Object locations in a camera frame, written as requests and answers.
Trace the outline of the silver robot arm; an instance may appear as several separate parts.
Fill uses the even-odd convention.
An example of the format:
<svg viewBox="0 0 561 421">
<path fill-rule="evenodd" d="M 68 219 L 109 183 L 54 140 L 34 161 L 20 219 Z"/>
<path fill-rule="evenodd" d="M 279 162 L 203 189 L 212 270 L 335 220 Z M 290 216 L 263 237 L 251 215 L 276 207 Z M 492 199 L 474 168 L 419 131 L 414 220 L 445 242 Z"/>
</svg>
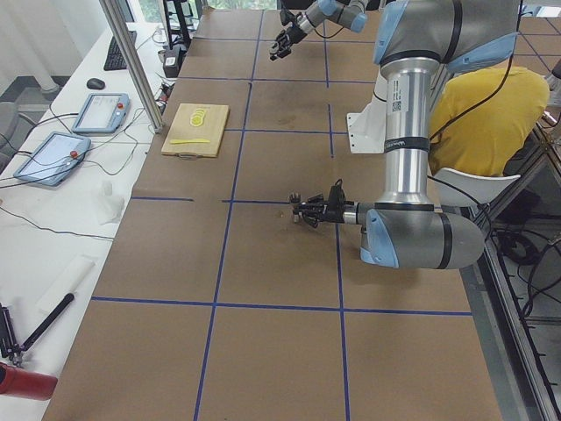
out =
<svg viewBox="0 0 561 421">
<path fill-rule="evenodd" d="M 517 1 L 394 1 L 383 11 L 373 59 L 387 80 L 385 189 L 354 203 L 336 184 L 328 197 L 294 202 L 306 223 L 356 224 L 362 261 L 389 268 L 464 268 L 482 254 L 472 221 L 435 211 L 427 195 L 430 83 L 440 66 L 469 72 L 515 49 Z"/>
<path fill-rule="evenodd" d="M 305 11 L 296 15 L 282 5 L 280 21 L 284 29 L 269 49 L 270 60 L 275 61 L 291 54 L 292 45 L 300 43 L 325 20 L 352 32 L 361 32 L 367 21 L 367 5 L 368 1 L 343 4 L 339 1 L 319 0 L 313 1 Z"/>
</svg>

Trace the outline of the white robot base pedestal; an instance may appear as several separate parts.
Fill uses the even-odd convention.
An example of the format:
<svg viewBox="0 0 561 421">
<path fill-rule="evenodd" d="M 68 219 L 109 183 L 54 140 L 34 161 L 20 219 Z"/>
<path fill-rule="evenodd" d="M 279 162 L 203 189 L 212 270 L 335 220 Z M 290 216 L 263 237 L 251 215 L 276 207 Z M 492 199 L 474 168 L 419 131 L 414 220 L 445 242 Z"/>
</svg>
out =
<svg viewBox="0 0 561 421">
<path fill-rule="evenodd" d="M 387 80 L 378 73 L 370 103 L 360 113 L 347 114 L 351 153 L 384 153 Z"/>
</svg>

